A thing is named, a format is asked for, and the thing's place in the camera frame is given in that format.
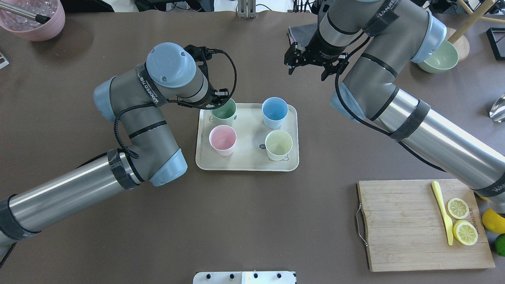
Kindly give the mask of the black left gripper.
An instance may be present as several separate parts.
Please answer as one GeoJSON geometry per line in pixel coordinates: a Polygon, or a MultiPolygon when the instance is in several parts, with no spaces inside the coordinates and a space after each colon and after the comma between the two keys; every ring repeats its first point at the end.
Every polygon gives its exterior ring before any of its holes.
{"type": "Polygon", "coordinates": [[[193,81],[200,84],[194,95],[185,98],[185,102],[193,108],[211,108],[212,110],[222,107],[229,99],[229,90],[217,90],[209,80],[209,68],[207,61],[213,54],[225,54],[223,50],[211,49],[209,47],[197,47],[187,45],[185,51],[192,56],[197,66],[197,72],[193,81]]]}

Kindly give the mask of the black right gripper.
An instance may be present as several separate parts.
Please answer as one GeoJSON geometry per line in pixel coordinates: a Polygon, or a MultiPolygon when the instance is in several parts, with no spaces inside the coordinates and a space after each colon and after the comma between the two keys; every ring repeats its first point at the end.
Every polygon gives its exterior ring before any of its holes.
{"type": "Polygon", "coordinates": [[[335,46],[316,31],[306,45],[301,42],[291,43],[284,54],[284,64],[288,66],[288,75],[292,75],[296,67],[305,65],[323,66],[321,81],[330,75],[341,74],[343,61],[337,61],[346,46],[335,46]]]}

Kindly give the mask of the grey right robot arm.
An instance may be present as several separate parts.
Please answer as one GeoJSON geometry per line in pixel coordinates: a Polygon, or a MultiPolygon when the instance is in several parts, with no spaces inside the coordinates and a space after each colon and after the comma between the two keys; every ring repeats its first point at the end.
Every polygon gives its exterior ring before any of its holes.
{"type": "Polygon", "coordinates": [[[353,120],[389,136],[425,164],[463,182],[504,216],[504,156],[395,86],[408,62],[420,63],[440,47],[447,29],[409,0],[333,0],[323,8],[305,47],[292,43],[284,63],[324,67],[322,80],[336,75],[331,104],[353,120]],[[348,74],[361,36],[364,52],[348,74]]]}

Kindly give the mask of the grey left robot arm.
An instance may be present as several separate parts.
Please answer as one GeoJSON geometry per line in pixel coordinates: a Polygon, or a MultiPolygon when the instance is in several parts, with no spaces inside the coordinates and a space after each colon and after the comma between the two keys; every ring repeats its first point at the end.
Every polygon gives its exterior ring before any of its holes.
{"type": "Polygon", "coordinates": [[[121,192],[150,181],[158,187],[187,171],[187,163],[164,118],[162,106],[213,110],[234,91],[215,89],[207,62],[220,49],[160,43],[146,61],[94,90],[94,104],[112,121],[118,147],[74,170],[1,200],[1,264],[19,241],[121,192]]]}

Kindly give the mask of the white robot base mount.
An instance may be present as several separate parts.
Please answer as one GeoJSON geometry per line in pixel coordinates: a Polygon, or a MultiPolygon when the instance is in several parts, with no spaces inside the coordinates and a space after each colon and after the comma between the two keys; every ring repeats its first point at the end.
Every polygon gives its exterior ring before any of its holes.
{"type": "Polygon", "coordinates": [[[193,284],[296,284],[296,273],[291,271],[221,271],[200,272],[193,284]]]}

